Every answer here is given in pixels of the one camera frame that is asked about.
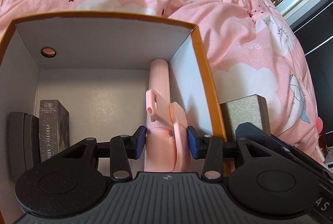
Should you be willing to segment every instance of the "pink balloon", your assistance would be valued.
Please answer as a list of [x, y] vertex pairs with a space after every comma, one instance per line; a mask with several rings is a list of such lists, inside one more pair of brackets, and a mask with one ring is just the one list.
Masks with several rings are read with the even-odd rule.
[[318, 131], [318, 134], [323, 130], [323, 121], [320, 117], [316, 117], [316, 128]]

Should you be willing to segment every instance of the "toy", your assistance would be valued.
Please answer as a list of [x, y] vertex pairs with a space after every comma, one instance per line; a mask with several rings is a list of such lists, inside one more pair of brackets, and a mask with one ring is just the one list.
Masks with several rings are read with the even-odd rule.
[[162, 59], [150, 65], [146, 92], [147, 137], [144, 170], [186, 172], [190, 170], [188, 126], [182, 107], [170, 104], [169, 67]]

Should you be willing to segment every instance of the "black box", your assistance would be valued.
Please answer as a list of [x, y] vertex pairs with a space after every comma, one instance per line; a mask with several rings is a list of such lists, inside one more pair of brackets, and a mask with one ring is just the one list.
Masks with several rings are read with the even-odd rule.
[[41, 100], [39, 111], [41, 161], [69, 148], [69, 113], [58, 100]]
[[37, 117], [23, 112], [9, 113], [8, 156], [13, 182], [41, 162]]

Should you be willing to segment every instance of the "red object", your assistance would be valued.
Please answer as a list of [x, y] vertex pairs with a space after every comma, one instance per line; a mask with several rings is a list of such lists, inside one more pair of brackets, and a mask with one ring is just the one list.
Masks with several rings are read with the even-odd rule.
[[327, 144], [326, 144], [326, 130], [325, 129], [323, 129], [319, 133], [318, 145], [319, 145], [319, 148], [320, 148], [321, 152], [323, 153], [324, 157], [326, 157], [328, 149], [327, 149]]
[[321, 133], [323, 130], [323, 121], [320, 117], [316, 117], [316, 128], [318, 133]]

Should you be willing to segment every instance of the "round black pad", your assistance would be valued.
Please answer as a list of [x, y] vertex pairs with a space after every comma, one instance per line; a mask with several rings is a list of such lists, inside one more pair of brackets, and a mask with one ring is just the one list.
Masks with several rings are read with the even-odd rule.
[[65, 217], [93, 207], [106, 191], [104, 176], [75, 159], [47, 160], [26, 171], [15, 194], [23, 210], [45, 217]]
[[286, 192], [295, 186], [296, 180], [292, 175], [286, 172], [269, 170], [257, 176], [257, 183], [268, 191]]
[[308, 213], [319, 196], [319, 183], [313, 174], [273, 156], [258, 157], [236, 169], [228, 188], [247, 210], [271, 218]]
[[73, 190], [78, 184], [78, 179], [70, 173], [53, 172], [45, 175], [39, 181], [39, 187], [49, 194], [65, 194]]

